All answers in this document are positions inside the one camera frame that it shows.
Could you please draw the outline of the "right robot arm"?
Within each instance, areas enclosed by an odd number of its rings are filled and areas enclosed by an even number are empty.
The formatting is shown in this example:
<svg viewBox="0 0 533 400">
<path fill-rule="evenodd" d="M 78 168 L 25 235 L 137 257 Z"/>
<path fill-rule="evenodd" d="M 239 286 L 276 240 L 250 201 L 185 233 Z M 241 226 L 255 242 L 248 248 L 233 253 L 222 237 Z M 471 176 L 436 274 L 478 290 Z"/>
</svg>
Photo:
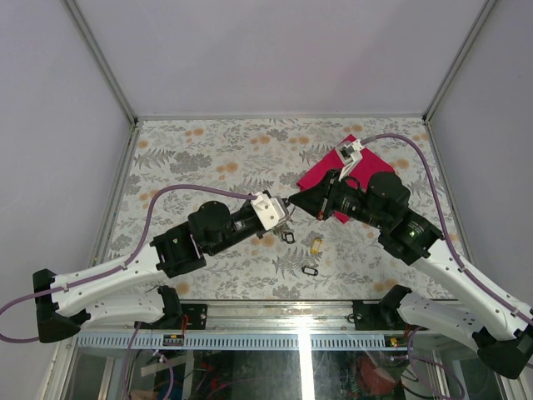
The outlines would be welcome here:
<svg viewBox="0 0 533 400">
<path fill-rule="evenodd" d="M 463 306 L 444 306 L 395 285 L 379 302 L 381 322 L 430 329 L 472 351 L 494 372 L 516 379 L 532 358 L 532 307 L 497 287 L 473 265 L 455 260 L 443 232 L 408 207 L 410 191 L 393 172 L 377 172 L 367 188 L 330 170 L 289 203 L 318 220 L 334 213 L 379 230 L 378 242 L 394 258 L 435 279 Z"/>
</svg>

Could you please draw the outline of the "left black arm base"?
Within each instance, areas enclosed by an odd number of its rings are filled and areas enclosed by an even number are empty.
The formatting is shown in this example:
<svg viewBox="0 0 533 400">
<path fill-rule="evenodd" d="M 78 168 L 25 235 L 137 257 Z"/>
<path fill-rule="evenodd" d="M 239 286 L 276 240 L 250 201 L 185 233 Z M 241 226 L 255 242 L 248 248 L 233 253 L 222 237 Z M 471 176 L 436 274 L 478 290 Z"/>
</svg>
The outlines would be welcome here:
<svg viewBox="0 0 533 400">
<path fill-rule="evenodd" d="M 200 331 L 207 327 L 208 306 L 202 303 L 182 304 L 182 310 L 178 314 L 164 317 L 160 329 L 182 329 L 186 323 L 186 331 Z"/>
</svg>

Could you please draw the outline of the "large metal keyring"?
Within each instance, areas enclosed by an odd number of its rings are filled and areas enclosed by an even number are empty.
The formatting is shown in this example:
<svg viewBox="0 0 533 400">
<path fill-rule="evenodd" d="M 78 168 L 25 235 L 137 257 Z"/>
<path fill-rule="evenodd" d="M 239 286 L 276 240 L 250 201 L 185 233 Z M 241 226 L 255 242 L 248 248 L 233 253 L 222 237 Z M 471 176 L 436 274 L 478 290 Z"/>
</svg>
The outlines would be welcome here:
<svg viewBox="0 0 533 400">
<path fill-rule="evenodd" d="M 284 202 L 286 206 L 286 216 L 272 229 L 273 234 L 282 241 L 285 241 L 286 234 L 291 232 L 289 223 L 291 222 L 292 214 L 296 210 L 296 207 L 291 205 L 286 199 Z"/>
</svg>

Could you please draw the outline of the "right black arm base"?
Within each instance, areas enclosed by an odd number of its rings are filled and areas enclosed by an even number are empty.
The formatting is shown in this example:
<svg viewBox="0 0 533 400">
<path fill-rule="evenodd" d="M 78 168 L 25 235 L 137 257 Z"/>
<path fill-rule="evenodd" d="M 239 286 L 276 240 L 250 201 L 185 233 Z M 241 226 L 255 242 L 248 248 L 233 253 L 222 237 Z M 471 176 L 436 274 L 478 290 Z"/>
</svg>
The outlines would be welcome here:
<svg viewBox="0 0 533 400">
<path fill-rule="evenodd" d="M 351 312 L 346 321 L 357 331 L 391 330 L 392 326 L 381 315 L 378 301 L 352 300 Z"/>
</svg>

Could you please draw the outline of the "yellow tag key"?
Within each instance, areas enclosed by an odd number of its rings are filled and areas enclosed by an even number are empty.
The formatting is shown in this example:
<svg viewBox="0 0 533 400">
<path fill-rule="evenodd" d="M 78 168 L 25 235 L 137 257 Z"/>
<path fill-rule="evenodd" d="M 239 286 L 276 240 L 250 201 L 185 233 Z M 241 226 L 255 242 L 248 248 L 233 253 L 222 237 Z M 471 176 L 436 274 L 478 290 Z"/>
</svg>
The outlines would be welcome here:
<svg viewBox="0 0 533 400">
<path fill-rule="evenodd" d="M 323 244 L 323 239 L 321 237 L 315 237 L 311 244 L 311 249 L 310 249 L 311 254 L 320 253 L 322 244 Z"/>
</svg>

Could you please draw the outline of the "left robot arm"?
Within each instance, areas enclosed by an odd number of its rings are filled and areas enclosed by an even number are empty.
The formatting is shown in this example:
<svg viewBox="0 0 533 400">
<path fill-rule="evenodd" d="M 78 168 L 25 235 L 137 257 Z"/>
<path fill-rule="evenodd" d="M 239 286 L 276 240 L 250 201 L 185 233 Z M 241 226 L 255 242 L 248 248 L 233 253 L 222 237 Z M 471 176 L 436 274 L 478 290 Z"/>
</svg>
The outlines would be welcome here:
<svg viewBox="0 0 533 400">
<path fill-rule="evenodd" d="M 182 305 L 174 288 L 123 295 L 150 281 L 174 278 L 206 266 L 206 258 L 281 223 L 287 210 L 279 198 L 262 194 L 230 212 L 217 201 L 202 204 L 187 221 L 155 236 L 133 258 L 119 257 L 91 269 L 58 275 L 48 269 L 32 276 L 36 298 L 38 341 L 54 343 L 82 328 L 140 324 L 143 329 L 180 328 Z"/>
</svg>

